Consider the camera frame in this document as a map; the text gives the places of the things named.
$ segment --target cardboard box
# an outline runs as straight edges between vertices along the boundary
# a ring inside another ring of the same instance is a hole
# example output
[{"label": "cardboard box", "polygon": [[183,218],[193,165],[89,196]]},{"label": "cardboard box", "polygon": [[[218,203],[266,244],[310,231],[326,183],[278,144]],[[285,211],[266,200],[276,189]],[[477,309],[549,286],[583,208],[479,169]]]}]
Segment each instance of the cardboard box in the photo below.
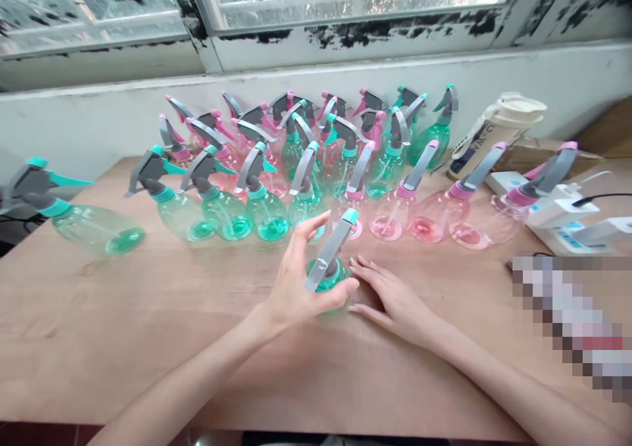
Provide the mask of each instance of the cardboard box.
[{"label": "cardboard box", "polygon": [[[562,143],[561,140],[521,138],[500,157],[494,165],[494,171],[517,171],[524,174],[547,161]],[[606,159],[599,155],[580,151],[566,179],[574,178],[604,161]]]},{"label": "cardboard box", "polygon": [[605,158],[632,157],[632,96],[616,103],[574,139],[581,150]]}]

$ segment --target clear plastic bottle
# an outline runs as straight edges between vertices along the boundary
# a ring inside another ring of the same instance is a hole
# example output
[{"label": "clear plastic bottle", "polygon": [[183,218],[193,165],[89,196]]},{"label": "clear plastic bottle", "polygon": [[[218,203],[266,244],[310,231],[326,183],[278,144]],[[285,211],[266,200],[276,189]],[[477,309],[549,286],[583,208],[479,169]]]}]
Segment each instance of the clear plastic bottle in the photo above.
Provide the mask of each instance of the clear plastic bottle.
[{"label": "clear plastic bottle", "polygon": [[202,213],[211,224],[217,221],[215,231],[224,240],[238,241],[248,237],[252,231],[245,204],[231,193],[218,190],[205,194]]},{"label": "clear plastic bottle", "polygon": [[176,194],[169,187],[151,195],[158,203],[158,214],[169,231],[188,243],[207,241],[219,227],[217,219],[204,217],[201,203],[188,194]]},{"label": "clear plastic bottle", "polygon": [[[294,229],[304,220],[319,216],[327,210],[327,206],[321,198],[313,194],[309,199],[300,199],[295,197],[290,203],[288,211],[290,224]],[[312,242],[316,242],[325,233],[326,225],[316,229],[316,235],[312,238]]]},{"label": "clear plastic bottle", "polygon": [[246,216],[257,235],[265,241],[280,240],[290,229],[283,202],[268,191],[261,197],[250,195],[246,205]]},{"label": "clear plastic bottle", "polygon": [[407,199],[398,194],[398,189],[389,192],[379,201],[375,215],[369,222],[371,233],[386,242],[402,237],[408,227],[411,208],[415,206],[414,194],[411,199]]},{"label": "clear plastic bottle", "polygon": [[518,205],[508,196],[493,195],[475,201],[467,220],[450,228],[452,239],[472,250],[509,241],[525,225],[529,206]]},{"label": "clear plastic bottle", "polygon": [[303,155],[303,146],[297,132],[287,135],[281,151],[281,162],[288,181],[294,180],[294,173]]},{"label": "clear plastic bottle", "polygon": [[51,217],[53,227],[62,238],[97,257],[125,254],[145,238],[145,230],[123,214],[97,206],[71,205],[66,201],[60,204],[63,203],[65,209],[58,209],[59,214]]},{"label": "clear plastic bottle", "polygon": [[[359,236],[362,235],[362,231],[366,227],[366,211],[363,209],[366,207],[367,200],[364,198],[364,190],[359,191],[357,193],[349,194],[347,191],[344,191],[342,195],[338,198],[335,206],[331,210],[331,220],[337,221],[342,216],[347,209],[355,209],[358,212],[357,219],[355,220],[355,224],[351,228],[351,233],[349,234],[348,240],[356,240]],[[336,222],[332,223],[332,227],[336,227]]]},{"label": "clear plastic bottle", "polygon": [[367,196],[371,199],[380,199],[389,191],[394,190],[402,177],[404,171],[402,148],[393,149],[390,145],[389,143],[386,146],[380,158],[373,162],[369,169]]},{"label": "clear plastic bottle", "polygon": [[331,169],[336,164],[338,160],[340,160],[340,156],[342,155],[342,148],[344,144],[339,141],[333,141],[329,145],[325,145],[325,142],[329,136],[323,132],[321,132],[321,146],[318,148],[318,159],[323,162],[323,167],[325,168],[325,172],[328,175],[331,175]]},{"label": "clear plastic bottle", "polygon": [[450,122],[452,121],[452,114],[459,111],[459,97],[456,88],[453,84],[446,86],[446,91],[441,99],[441,102],[434,108],[434,112],[443,109],[436,122],[424,129],[415,139],[413,139],[408,153],[406,155],[408,162],[414,165],[418,160],[421,152],[423,152],[426,145],[432,140],[439,142],[439,147],[434,154],[433,159],[430,161],[428,168],[434,168],[443,158],[448,144],[450,142]]},{"label": "clear plastic bottle", "polygon": [[229,170],[235,172],[235,174],[226,174],[226,173],[215,173],[209,178],[209,181],[213,182],[217,185],[220,191],[228,191],[233,195],[237,196],[242,201],[245,201],[248,198],[248,195],[244,192],[235,191],[237,186],[237,177],[240,168],[240,161],[234,156],[235,154],[231,152],[226,146],[220,151],[217,152],[216,157],[219,162],[227,167]]},{"label": "clear plastic bottle", "polygon": [[329,173],[329,192],[334,198],[339,198],[344,193],[344,189],[356,169],[356,164],[357,154],[345,156],[343,149],[341,157],[334,163]]},{"label": "clear plastic bottle", "polygon": [[449,229],[461,224],[469,214],[469,201],[448,191],[438,191],[415,206],[408,232],[425,243],[438,243],[448,237]]}]

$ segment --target pink spray bottle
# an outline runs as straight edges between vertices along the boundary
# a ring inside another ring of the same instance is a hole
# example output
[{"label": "pink spray bottle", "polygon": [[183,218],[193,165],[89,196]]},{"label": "pink spray bottle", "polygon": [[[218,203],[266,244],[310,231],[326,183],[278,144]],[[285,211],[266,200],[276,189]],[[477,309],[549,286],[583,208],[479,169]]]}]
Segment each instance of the pink spray bottle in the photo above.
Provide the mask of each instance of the pink spray bottle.
[{"label": "pink spray bottle", "polygon": [[467,219],[450,230],[452,239],[467,249],[483,250],[511,240],[529,217],[529,207],[548,196],[562,182],[577,156],[577,143],[563,143],[530,182],[505,195],[493,195],[472,204]]},{"label": "pink spray bottle", "polygon": [[160,125],[160,136],[163,139],[164,149],[171,152],[171,155],[176,160],[175,165],[181,168],[187,168],[195,157],[189,152],[184,143],[184,138],[175,131],[171,126],[169,119],[164,114],[160,114],[158,120]]},{"label": "pink spray bottle", "polygon": [[283,176],[285,171],[281,164],[281,159],[270,150],[270,144],[276,142],[277,139],[268,134],[265,130],[245,120],[231,119],[231,122],[248,141],[248,145],[254,148],[258,143],[265,144],[263,156],[270,165],[276,168],[276,171],[263,172],[259,179],[268,191],[279,198],[283,198],[288,193],[290,184]]},{"label": "pink spray bottle", "polygon": [[220,187],[220,191],[229,191],[240,199],[245,199],[241,193],[235,192],[240,161],[235,157],[235,150],[229,146],[228,139],[224,132],[218,132],[220,127],[223,128],[221,120],[219,117],[213,117],[211,114],[206,114],[205,119],[211,126],[204,124],[200,120],[191,118],[187,118],[186,122],[191,132],[197,135],[201,141],[208,142],[208,145],[213,145],[217,149],[214,157],[223,166],[234,172],[234,174],[214,173],[211,175],[214,179],[213,183]]},{"label": "pink spray bottle", "polygon": [[369,229],[375,237],[391,242],[404,234],[412,219],[417,188],[438,146],[437,140],[428,143],[410,174],[378,202],[375,215],[369,221]]},{"label": "pink spray bottle", "polygon": [[369,161],[371,160],[371,154],[374,148],[375,142],[370,141],[366,144],[355,164],[351,179],[331,210],[331,220],[333,221],[334,229],[336,228],[336,221],[339,221],[342,216],[344,216],[347,209],[351,208],[357,211],[358,217],[351,229],[349,240],[357,239],[367,224],[368,213],[364,209],[367,203],[367,198],[365,198],[364,175],[369,167]]},{"label": "pink spray bottle", "polygon": [[408,232],[418,241],[438,243],[451,230],[463,224],[469,214],[469,199],[483,182],[507,144],[498,142],[472,173],[453,184],[448,191],[438,191],[417,204]]}]

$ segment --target spray bottle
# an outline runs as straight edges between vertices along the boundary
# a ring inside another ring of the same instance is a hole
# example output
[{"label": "spray bottle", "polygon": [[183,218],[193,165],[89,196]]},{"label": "spray bottle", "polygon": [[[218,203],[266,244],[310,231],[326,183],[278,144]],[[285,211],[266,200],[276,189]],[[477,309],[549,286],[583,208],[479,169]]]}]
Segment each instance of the spray bottle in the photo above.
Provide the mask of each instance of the spray bottle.
[{"label": "spray bottle", "polygon": [[202,200],[204,217],[210,223],[218,224],[213,228],[217,235],[227,241],[238,241],[247,237],[252,227],[246,217],[246,205],[209,181],[210,175],[217,172],[234,174],[234,171],[223,166],[216,158],[218,152],[213,145],[200,152],[186,171],[180,184],[180,192],[196,188]]},{"label": "spray bottle", "polygon": [[254,148],[257,143],[262,143],[265,146],[265,159],[271,166],[276,168],[276,170],[261,175],[261,182],[272,194],[280,198],[285,197],[288,193],[289,185],[287,180],[278,172],[279,168],[281,168],[280,159],[270,150],[270,145],[276,142],[277,139],[245,120],[231,119],[231,122],[244,139],[248,141],[249,146],[252,145]]},{"label": "spray bottle", "polygon": [[357,211],[347,209],[325,241],[318,257],[307,264],[308,275],[304,286],[308,292],[320,293],[330,290],[345,278],[349,278],[349,271],[337,256],[349,237],[356,219]]},{"label": "spray bottle", "polygon": [[[310,175],[313,173],[317,151],[318,143],[311,142],[307,146],[296,169],[294,180],[292,181],[290,194],[294,196],[294,199],[290,203],[288,214],[290,224],[294,229],[304,220],[323,214],[327,210],[323,200],[315,191],[310,178]],[[324,233],[325,226],[321,226],[317,229],[312,241],[317,241]]]},{"label": "spray bottle", "polygon": [[239,191],[248,189],[246,217],[259,238],[264,241],[277,241],[288,233],[290,222],[288,211],[281,200],[267,191],[259,181],[262,172],[277,171],[268,163],[265,157],[266,150],[267,146],[259,142],[248,153],[239,173],[237,188]]},{"label": "spray bottle", "polygon": [[337,100],[338,98],[335,96],[329,99],[329,102],[325,106],[323,116],[321,117],[318,126],[321,131],[321,146],[318,148],[318,158],[321,162],[323,162],[327,174],[331,174],[331,168],[333,168],[334,164],[336,163],[336,161],[338,161],[342,154],[342,142],[338,140],[329,140],[331,137],[331,122],[329,122],[329,116],[332,113],[335,113]]},{"label": "spray bottle", "polygon": [[426,145],[410,174],[399,183],[397,189],[380,200],[375,215],[369,222],[369,229],[375,237],[387,242],[401,238],[412,219],[421,178],[438,146],[437,140]]},{"label": "spray bottle", "polygon": [[[310,143],[316,143],[316,137],[311,133],[311,129],[307,122],[303,120],[303,118],[297,114],[292,114],[292,119],[294,119],[294,125],[296,126],[296,131],[301,137],[301,146],[302,146],[302,154],[307,150]],[[314,189],[314,193],[316,196],[323,198],[327,194],[327,184],[329,176],[325,171],[325,166],[323,162],[321,162],[320,158],[318,158],[318,150],[316,150],[317,155],[314,158],[313,170],[309,177],[309,181]]]},{"label": "spray bottle", "polygon": [[26,203],[51,218],[55,231],[63,239],[97,257],[122,255],[143,241],[145,231],[123,214],[96,206],[72,205],[48,194],[54,187],[93,183],[46,171],[47,165],[46,160],[36,157],[17,171],[3,193],[0,214],[9,212],[16,203]]},{"label": "spray bottle", "polygon": [[[406,118],[406,122],[408,123],[408,128],[410,129],[410,134],[414,138],[417,133],[417,119],[419,117],[419,109],[422,107],[426,107],[426,99],[428,99],[428,94],[419,94],[414,92],[412,89],[406,86],[400,86],[397,88],[400,93],[397,101],[393,104],[393,107],[388,111],[389,113],[393,111],[396,107],[400,110],[405,108],[403,111],[404,117]],[[390,127],[388,127],[384,133],[384,137],[386,140],[390,140]]]},{"label": "spray bottle", "polygon": [[362,234],[362,229],[367,221],[367,214],[363,214],[362,212],[362,208],[366,204],[366,199],[364,198],[364,173],[367,171],[374,148],[375,143],[373,141],[370,141],[364,147],[344,193],[340,195],[338,202],[332,209],[333,221],[335,221],[336,218],[340,218],[348,208],[355,209],[359,213],[349,240],[357,239]]},{"label": "spray bottle", "polygon": [[164,114],[160,114],[158,123],[160,126],[160,136],[165,144],[164,148],[171,152],[171,155],[176,161],[175,165],[181,168],[189,166],[195,157],[191,155],[189,149],[183,145],[184,139],[182,136],[174,130],[169,119]]},{"label": "spray bottle", "polygon": [[160,219],[173,235],[192,244],[207,241],[215,233],[218,222],[204,218],[198,199],[187,194],[176,194],[169,186],[162,184],[159,180],[166,173],[183,174],[186,171],[163,159],[163,149],[156,145],[145,152],[143,159],[132,170],[129,191],[125,197],[147,190],[157,203]]},{"label": "spray bottle", "polygon": [[565,142],[530,182],[505,195],[493,195],[474,202],[467,220],[450,230],[452,239],[472,250],[509,241],[525,225],[529,207],[555,189],[573,166],[576,156],[577,143]]},{"label": "spray bottle", "polygon": [[373,109],[374,111],[385,111],[386,104],[385,100],[382,99],[377,93],[373,91],[369,91],[366,87],[360,89],[360,94],[362,94],[362,100],[360,101],[360,105],[351,115],[351,117],[355,117],[360,114],[365,109]]},{"label": "spray bottle", "polygon": [[293,117],[295,112],[304,116],[306,105],[307,101],[305,99],[298,101],[295,105],[290,107],[290,110],[283,116],[283,119],[281,119],[281,122],[276,127],[277,130],[286,130],[286,139],[283,144],[283,150],[281,150],[281,163],[283,164],[285,177],[289,182],[294,179],[294,172],[303,155],[301,136],[296,131],[296,124]]},{"label": "spray bottle", "polygon": [[339,138],[344,140],[342,154],[334,163],[329,174],[329,191],[334,198],[338,198],[350,181],[358,161],[357,140],[365,144],[367,140],[362,136],[362,132],[348,120],[344,120],[342,117],[337,117],[334,114],[329,114],[327,119],[332,126],[325,145],[330,145]]},{"label": "spray bottle", "polygon": [[[360,112],[360,132],[366,140],[375,142],[375,152],[378,153],[382,147],[382,121],[386,118],[384,111],[376,111],[375,109],[365,109]],[[364,150],[364,142],[357,145],[358,151]]]},{"label": "spray bottle", "polygon": [[195,135],[199,136],[204,142],[214,146],[217,149],[215,158],[225,167],[228,168],[231,173],[216,173],[213,176],[213,183],[219,186],[219,190],[230,191],[235,193],[235,187],[237,186],[237,174],[240,168],[239,160],[235,157],[235,149],[229,144],[227,138],[215,130],[216,126],[223,126],[219,118],[212,116],[207,117],[207,122],[211,126],[204,124],[200,120],[187,118],[186,120],[189,128]]},{"label": "spray bottle", "polygon": [[443,158],[448,144],[450,142],[450,121],[452,120],[452,114],[456,114],[459,111],[459,97],[456,93],[456,87],[453,84],[446,86],[446,92],[441,99],[441,102],[434,108],[433,112],[441,111],[441,115],[437,118],[436,123],[421,132],[410,145],[408,149],[408,163],[415,164],[419,159],[421,152],[428,142],[432,140],[438,140],[439,148],[434,154],[429,168],[434,168]]},{"label": "spray bottle", "polygon": [[[173,107],[174,111],[176,111],[181,124],[186,124],[186,119],[188,118],[195,118],[193,112],[177,99],[171,97],[170,95],[166,95],[165,99],[167,100],[167,102],[169,102],[169,104],[171,104],[171,107]],[[188,124],[186,125],[186,127],[189,132],[191,132],[191,138],[189,142],[190,151],[193,155],[197,155],[205,147],[205,142],[203,142],[200,137],[191,130]]]},{"label": "spray bottle", "polygon": [[438,243],[467,219],[469,200],[506,148],[498,142],[474,171],[453,184],[448,191],[438,191],[417,204],[408,232],[418,241]]},{"label": "spray bottle", "polygon": [[404,114],[398,107],[393,108],[390,124],[390,142],[386,144],[379,159],[373,163],[367,176],[367,196],[380,199],[397,186],[402,177],[404,146],[410,145],[410,131]]}]

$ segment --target wooden table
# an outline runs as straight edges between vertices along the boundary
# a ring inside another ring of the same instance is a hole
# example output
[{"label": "wooden table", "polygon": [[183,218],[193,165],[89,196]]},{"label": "wooden table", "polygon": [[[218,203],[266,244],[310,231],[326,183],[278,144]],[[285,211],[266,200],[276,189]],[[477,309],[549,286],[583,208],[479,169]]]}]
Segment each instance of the wooden table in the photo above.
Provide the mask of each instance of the wooden table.
[{"label": "wooden table", "polygon": [[[0,260],[1,419],[104,424],[268,296],[286,241],[249,237],[187,247],[162,226],[147,194],[122,197],[136,161],[121,160],[75,200],[133,216],[147,230],[133,253],[94,261],[46,223]],[[165,178],[172,186],[176,181]],[[420,196],[447,185],[443,176],[426,178]],[[505,262],[542,248],[527,230],[483,252],[451,241],[385,243],[368,235],[347,243],[342,257],[361,253],[391,269],[491,353],[629,434],[632,410],[573,376],[512,296]],[[316,248],[309,250],[313,256]],[[365,286],[357,298],[375,302]],[[347,313],[280,336],[235,373],[194,423],[527,439],[450,365]]]}]

